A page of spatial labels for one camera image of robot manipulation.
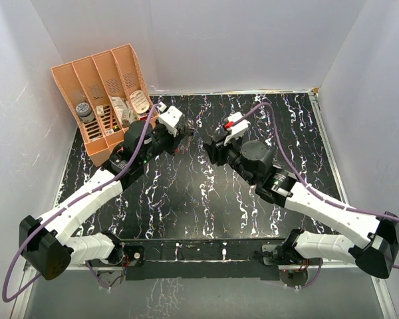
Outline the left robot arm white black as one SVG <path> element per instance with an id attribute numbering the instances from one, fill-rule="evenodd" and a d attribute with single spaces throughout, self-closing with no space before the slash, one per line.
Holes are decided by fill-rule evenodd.
<path id="1" fill-rule="evenodd" d="M 45 280 L 61 275 L 68 265 L 102 259 L 117 265 L 124 257 L 120 239 L 103 231 L 76 239 L 74 232 L 105 203 L 119 196 L 144 174 L 144 165 L 160 154 L 174 154 L 192 133 L 187 120 L 175 125 L 155 119 L 129 126 L 121 143 L 94 175 L 59 207 L 38 218 L 26 216 L 19 224 L 22 256 Z"/>

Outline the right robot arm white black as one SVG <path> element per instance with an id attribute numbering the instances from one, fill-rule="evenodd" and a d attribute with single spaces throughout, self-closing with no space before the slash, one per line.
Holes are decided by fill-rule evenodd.
<path id="1" fill-rule="evenodd" d="M 274 153 L 259 140 L 224 136 L 203 145 L 215 165 L 228 165 L 264 201 L 306 215 L 334 229 L 316 234 L 295 229 L 273 252 L 273 259 L 297 264 L 304 259 L 328 259 L 355 264 L 365 273 L 387 279 L 399 251 L 397 216 L 359 213 L 353 207 L 303 185 L 274 162 Z"/>

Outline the red keyring with keys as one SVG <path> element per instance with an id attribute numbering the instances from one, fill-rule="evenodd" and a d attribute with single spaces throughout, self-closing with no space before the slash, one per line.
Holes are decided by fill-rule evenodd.
<path id="1" fill-rule="evenodd" d="M 191 143 L 194 140 L 194 133 L 195 133 L 195 129 L 194 129 L 193 125 L 188 124 L 187 134 L 186 134 L 186 137 L 183 139 L 183 143 L 181 145 L 181 150 L 183 152 L 188 152 L 190 150 Z"/>

